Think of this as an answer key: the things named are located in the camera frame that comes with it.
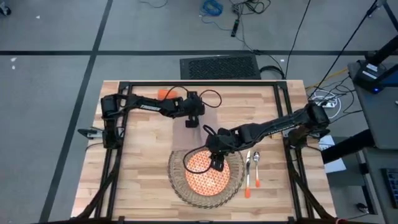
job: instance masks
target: orange patterned plate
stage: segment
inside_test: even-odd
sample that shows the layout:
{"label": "orange patterned plate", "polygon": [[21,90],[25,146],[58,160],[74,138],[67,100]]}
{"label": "orange patterned plate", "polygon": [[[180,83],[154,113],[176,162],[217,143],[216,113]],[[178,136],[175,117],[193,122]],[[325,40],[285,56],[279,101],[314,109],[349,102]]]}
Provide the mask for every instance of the orange patterned plate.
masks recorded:
{"label": "orange patterned plate", "polygon": [[[200,151],[193,155],[188,161],[187,167],[192,171],[202,171],[210,165],[210,151]],[[229,165],[224,161],[224,170],[218,172],[210,169],[204,174],[192,174],[185,171],[188,185],[196,193],[204,196],[213,196],[222,192],[228,185],[230,177]]]}

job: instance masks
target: utensil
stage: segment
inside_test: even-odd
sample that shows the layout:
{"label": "utensil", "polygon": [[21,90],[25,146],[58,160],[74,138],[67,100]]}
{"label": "utensil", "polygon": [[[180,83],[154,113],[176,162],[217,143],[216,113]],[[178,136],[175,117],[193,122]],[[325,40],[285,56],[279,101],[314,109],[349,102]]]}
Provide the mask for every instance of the utensil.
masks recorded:
{"label": "utensil", "polygon": [[246,191],[244,196],[246,198],[250,197],[250,150],[248,151],[248,154],[246,155]]}
{"label": "utensil", "polygon": [[256,163],[256,187],[260,187],[259,166],[258,166],[258,162],[260,161],[260,152],[255,152],[253,154],[253,161]]}

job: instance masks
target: white paper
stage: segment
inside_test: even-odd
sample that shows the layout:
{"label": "white paper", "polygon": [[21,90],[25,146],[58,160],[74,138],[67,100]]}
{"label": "white paper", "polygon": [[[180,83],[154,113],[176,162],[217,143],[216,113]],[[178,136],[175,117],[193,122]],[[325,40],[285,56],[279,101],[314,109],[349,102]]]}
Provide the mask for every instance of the white paper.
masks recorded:
{"label": "white paper", "polygon": [[[319,140],[319,148],[321,151],[334,146],[335,142],[333,141],[333,138],[330,135],[324,136]],[[327,174],[331,172],[337,172],[337,171],[343,171],[346,170],[346,166],[344,165],[343,160],[340,158],[338,160],[335,160],[333,162],[329,162],[325,164],[325,172]]]}

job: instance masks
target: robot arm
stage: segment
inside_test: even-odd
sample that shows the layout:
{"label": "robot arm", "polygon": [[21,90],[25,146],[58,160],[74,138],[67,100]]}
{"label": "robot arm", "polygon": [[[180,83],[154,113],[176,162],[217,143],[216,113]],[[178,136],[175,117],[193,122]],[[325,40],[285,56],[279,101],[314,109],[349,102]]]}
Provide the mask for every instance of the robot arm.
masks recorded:
{"label": "robot arm", "polygon": [[295,144],[299,139],[307,137],[309,133],[325,129],[328,125],[329,119],[325,110],[310,102],[293,114],[262,124],[244,124],[230,130],[220,128],[217,133],[208,131],[206,147],[211,152],[211,168],[222,171],[224,156],[235,151],[249,149],[270,134],[298,126],[297,129],[289,132],[289,141]]}
{"label": "robot arm", "polygon": [[188,91],[187,98],[182,97],[156,100],[144,96],[113,94],[101,99],[101,108],[104,120],[103,142],[107,149],[115,149],[120,146],[117,120],[120,116],[133,109],[142,109],[159,112],[168,118],[188,116],[185,121],[187,128],[195,128],[199,125],[198,116],[205,114],[205,105],[195,91]]}

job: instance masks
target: wooden table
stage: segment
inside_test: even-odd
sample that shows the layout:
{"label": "wooden table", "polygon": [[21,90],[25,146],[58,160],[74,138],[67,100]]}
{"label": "wooden table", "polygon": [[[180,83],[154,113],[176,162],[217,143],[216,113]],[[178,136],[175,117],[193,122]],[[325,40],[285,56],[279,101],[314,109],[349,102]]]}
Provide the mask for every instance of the wooden table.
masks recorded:
{"label": "wooden table", "polygon": [[[99,97],[116,93],[118,85],[118,81],[105,81]],[[292,109],[295,111],[302,108],[307,103],[303,82],[289,80],[287,85]],[[156,98],[157,90],[161,88],[165,89],[169,86],[135,86],[133,92]],[[198,92],[213,89],[221,94],[223,104],[217,109],[220,127],[233,128],[244,123],[263,123],[277,118],[272,87],[189,86],[188,89]],[[219,99],[215,95],[208,94],[203,97],[203,100],[217,105]],[[219,208],[206,210],[182,202],[174,193],[167,177],[167,162],[173,135],[172,124],[172,119],[158,113],[144,110],[130,111],[114,204],[114,220],[121,215],[127,220],[217,221],[284,221],[287,217],[294,216],[282,140],[270,137],[264,138],[252,149],[252,152],[261,153],[259,162],[261,188],[255,188],[255,181],[252,178],[251,198],[244,197],[245,184],[243,184],[242,189],[232,200]],[[93,126],[103,128],[100,104],[95,113]],[[101,142],[101,140],[93,140],[89,144],[96,142]],[[331,215],[335,215],[320,153],[314,149],[305,148],[302,155],[310,190],[326,210]],[[98,190],[104,157],[105,150],[101,144],[87,150],[72,216],[78,215]],[[251,166],[251,169],[253,174],[255,166]],[[303,216],[306,216],[304,199],[300,190],[299,195]],[[107,206],[106,198],[107,196],[104,200],[103,214]]]}

